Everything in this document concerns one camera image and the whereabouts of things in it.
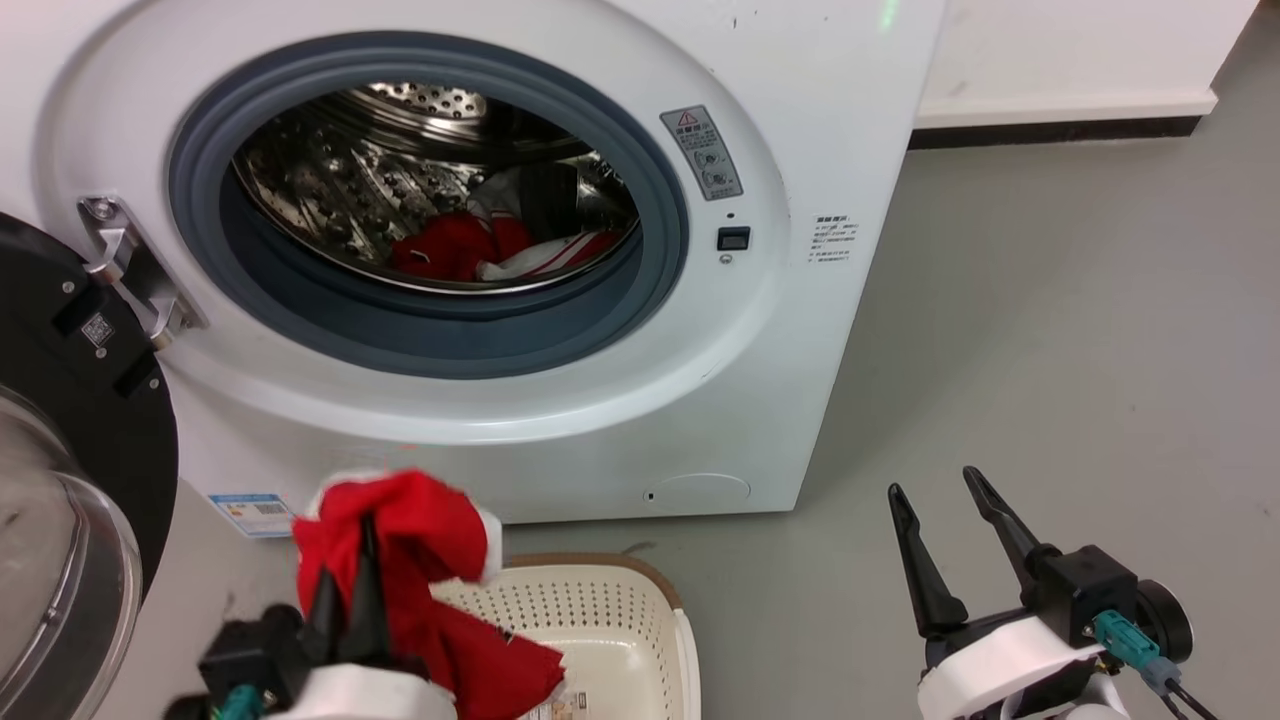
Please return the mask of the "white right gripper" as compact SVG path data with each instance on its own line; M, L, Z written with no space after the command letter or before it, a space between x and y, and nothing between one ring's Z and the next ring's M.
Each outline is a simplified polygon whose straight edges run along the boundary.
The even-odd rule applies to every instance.
M1021 605L1036 607L1041 566L1062 552L1039 542L977 466L965 466L963 479L1010 561ZM961 637L968 610L950 592L925 547L920 520L904 488L891 484L887 500L916 630L925 639L928 669L916 687L924 719L972 719L989 708L997 719L1014 719L1034 685L1103 653L1092 618L1074 635L1066 635L1042 618L1016 612L998 618L987 634L947 653L945 642Z

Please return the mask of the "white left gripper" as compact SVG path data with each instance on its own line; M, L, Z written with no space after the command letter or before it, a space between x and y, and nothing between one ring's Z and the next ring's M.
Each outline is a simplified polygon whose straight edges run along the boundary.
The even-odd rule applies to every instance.
M340 660L351 664L314 669L293 705L266 717L458 717L454 696L447 689L412 673L380 669L390 666L393 657L372 514L360 521L347 621L340 588L330 570L323 568L303 625L303 650L311 664L333 664L339 647Z

